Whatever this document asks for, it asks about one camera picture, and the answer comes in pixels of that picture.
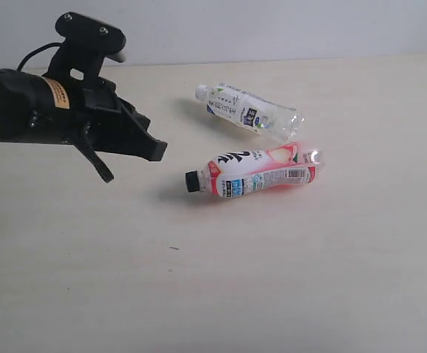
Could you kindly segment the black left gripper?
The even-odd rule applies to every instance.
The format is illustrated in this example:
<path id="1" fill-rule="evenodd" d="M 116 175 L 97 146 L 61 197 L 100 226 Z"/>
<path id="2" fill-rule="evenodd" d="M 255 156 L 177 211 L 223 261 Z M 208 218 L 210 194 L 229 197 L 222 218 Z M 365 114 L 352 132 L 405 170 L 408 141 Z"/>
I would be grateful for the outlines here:
<path id="1" fill-rule="evenodd" d="M 0 68 L 0 142 L 61 144 L 81 128 L 75 147 L 106 183 L 114 175 L 98 151 L 162 160 L 167 143 L 151 136 L 149 125 L 145 115 L 116 97 L 111 82 Z"/>

